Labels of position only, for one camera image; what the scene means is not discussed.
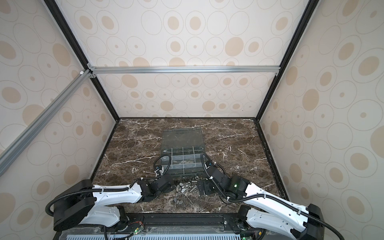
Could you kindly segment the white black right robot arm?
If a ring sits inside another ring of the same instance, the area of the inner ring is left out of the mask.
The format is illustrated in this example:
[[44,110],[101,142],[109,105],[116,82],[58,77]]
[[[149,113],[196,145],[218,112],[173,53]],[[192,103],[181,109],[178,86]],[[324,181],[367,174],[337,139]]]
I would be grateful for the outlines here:
[[239,176],[228,177],[215,165],[203,163],[207,179],[214,190],[229,203],[242,203],[240,219],[252,228],[261,228],[284,235],[292,240],[322,240],[325,229],[340,240],[344,236],[326,223],[322,210],[314,205],[295,204],[264,191]]

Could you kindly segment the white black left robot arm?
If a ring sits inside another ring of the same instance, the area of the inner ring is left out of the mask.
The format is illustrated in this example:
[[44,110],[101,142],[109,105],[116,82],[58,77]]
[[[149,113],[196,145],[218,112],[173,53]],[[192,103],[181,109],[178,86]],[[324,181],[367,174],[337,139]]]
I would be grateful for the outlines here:
[[132,185],[99,186],[82,180],[51,200],[45,207],[54,218],[54,230],[61,232],[78,225],[104,226],[113,232],[128,227],[123,204],[150,202],[174,189],[170,175],[140,178]]

